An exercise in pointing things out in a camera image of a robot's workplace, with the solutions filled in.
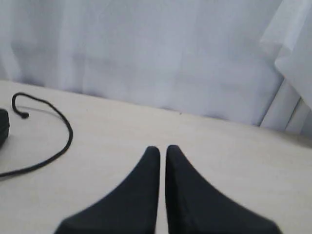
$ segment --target table surface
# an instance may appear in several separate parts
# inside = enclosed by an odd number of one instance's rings
[[[51,234],[63,218],[114,189],[145,148],[161,152],[157,234],[168,233],[164,195],[166,148],[181,147],[216,188],[274,220],[285,234],[312,233],[312,142],[254,126],[138,106],[103,98],[0,81],[0,108],[11,129],[0,150],[0,172],[29,166],[59,151],[64,123],[44,104],[19,97],[27,120],[15,115],[11,97],[27,92],[55,104],[69,119],[74,140],[52,164],[0,181],[0,232]]]

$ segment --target sheer curtain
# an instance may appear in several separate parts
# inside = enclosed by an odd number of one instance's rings
[[[0,21],[3,79],[312,133],[311,0],[0,0]]]

